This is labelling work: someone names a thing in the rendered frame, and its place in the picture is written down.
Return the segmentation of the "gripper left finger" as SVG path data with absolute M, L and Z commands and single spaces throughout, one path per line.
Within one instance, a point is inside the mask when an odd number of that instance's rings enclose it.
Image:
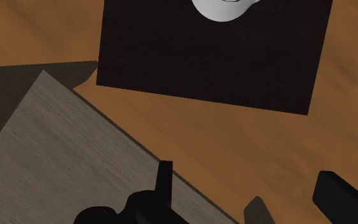
M 173 162 L 158 164 L 154 190 L 142 190 L 128 196 L 120 213 L 107 206 L 82 210 L 73 224 L 189 224 L 172 208 Z

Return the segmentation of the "grey wooden table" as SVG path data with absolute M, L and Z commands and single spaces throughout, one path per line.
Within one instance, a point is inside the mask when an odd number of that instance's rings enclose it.
M 74 91 L 95 61 L 0 67 L 0 224 L 73 224 L 154 190 L 161 161 Z M 189 224 L 238 224 L 172 172 Z

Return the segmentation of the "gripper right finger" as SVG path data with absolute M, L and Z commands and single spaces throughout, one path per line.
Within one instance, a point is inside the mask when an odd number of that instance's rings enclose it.
M 320 171 L 313 203 L 332 224 L 358 224 L 358 190 L 333 171 Z

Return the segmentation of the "black robot stand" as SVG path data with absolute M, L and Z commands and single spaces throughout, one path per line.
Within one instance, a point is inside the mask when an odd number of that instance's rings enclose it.
M 104 0 L 97 84 L 307 115 L 333 0 L 260 0 L 215 22 L 195 0 Z

